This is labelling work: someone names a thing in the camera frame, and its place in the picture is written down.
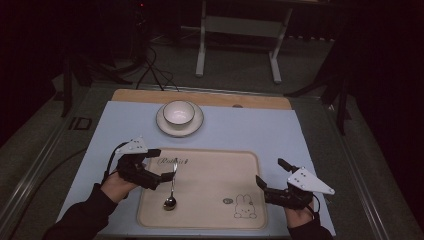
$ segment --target white plate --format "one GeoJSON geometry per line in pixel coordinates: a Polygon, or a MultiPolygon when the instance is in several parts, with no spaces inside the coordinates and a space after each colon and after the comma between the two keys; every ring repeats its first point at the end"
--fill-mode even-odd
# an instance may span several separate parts
{"type": "Polygon", "coordinates": [[[156,114],[156,123],[158,127],[160,128],[160,130],[162,130],[164,133],[169,134],[173,137],[185,137],[194,133],[195,131],[197,131],[197,129],[200,128],[200,126],[202,126],[202,123],[203,123],[202,109],[200,109],[199,106],[197,106],[196,104],[192,102],[189,102],[189,101],[187,102],[190,103],[194,108],[194,118],[191,121],[191,123],[188,124],[187,127],[183,129],[173,128],[163,116],[163,109],[166,106],[165,104],[159,109],[158,113],[156,114]]]}

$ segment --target wooden board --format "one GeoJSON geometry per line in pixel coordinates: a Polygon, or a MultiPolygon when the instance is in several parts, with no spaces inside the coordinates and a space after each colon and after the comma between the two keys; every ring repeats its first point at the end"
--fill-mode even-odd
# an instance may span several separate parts
{"type": "Polygon", "coordinates": [[[118,89],[112,97],[112,101],[145,103],[168,103],[175,100],[191,101],[201,106],[292,109],[287,98],[256,95],[118,89]]]}
{"type": "Polygon", "coordinates": [[[190,229],[261,229],[266,205],[256,185],[257,156],[248,151],[162,149],[147,166],[156,174],[172,171],[178,159],[174,197],[177,207],[165,211],[171,183],[144,190],[138,221],[144,227],[190,229]]]}

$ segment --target cartoon bunny drawing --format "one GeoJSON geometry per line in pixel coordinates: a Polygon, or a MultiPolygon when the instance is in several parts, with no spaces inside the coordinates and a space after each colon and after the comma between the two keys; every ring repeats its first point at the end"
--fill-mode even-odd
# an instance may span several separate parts
{"type": "Polygon", "coordinates": [[[256,218],[255,206],[250,195],[239,194],[236,198],[235,218],[256,218]]]}

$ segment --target spoon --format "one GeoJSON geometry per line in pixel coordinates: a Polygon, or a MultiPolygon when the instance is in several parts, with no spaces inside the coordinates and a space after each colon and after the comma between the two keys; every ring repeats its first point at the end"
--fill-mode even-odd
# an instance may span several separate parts
{"type": "Polygon", "coordinates": [[[177,200],[174,198],[174,184],[175,184],[175,174],[177,173],[177,159],[174,162],[174,178],[172,179],[171,185],[171,196],[165,200],[163,203],[163,209],[166,211],[172,211],[177,206],[177,200]]]}

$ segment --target light blue table cover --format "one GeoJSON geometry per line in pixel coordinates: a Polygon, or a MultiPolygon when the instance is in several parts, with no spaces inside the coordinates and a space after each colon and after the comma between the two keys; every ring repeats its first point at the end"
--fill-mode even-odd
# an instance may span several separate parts
{"type": "MultiPolygon", "coordinates": [[[[287,188],[287,178],[291,175],[277,164],[278,158],[283,158],[298,167],[304,166],[316,174],[294,110],[200,106],[205,116],[200,129],[188,137],[174,138],[163,133],[156,125],[156,113],[161,106],[162,104],[117,101],[107,103],[58,220],[72,204],[85,201],[91,193],[93,184],[102,180],[103,172],[115,147],[140,135],[143,136],[148,148],[252,151],[259,158],[261,177],[268,183],[268,187],[272,188],[287,188]]],[[[112,169],[119,157],[115,156],[112,169]]],[[[109,225],[99,234],[126,237],[289,236],[283,208],[270,204],[267,205],[268,223],[260,230],[145,228],[137,222],[141,192],[141,188],[133,190],[128,198],[119,204],[110,216],[109,225]]],[[[321,202],[321,223],[335,235],[323,195],[319,193],[316,195],[321,202]]]]}

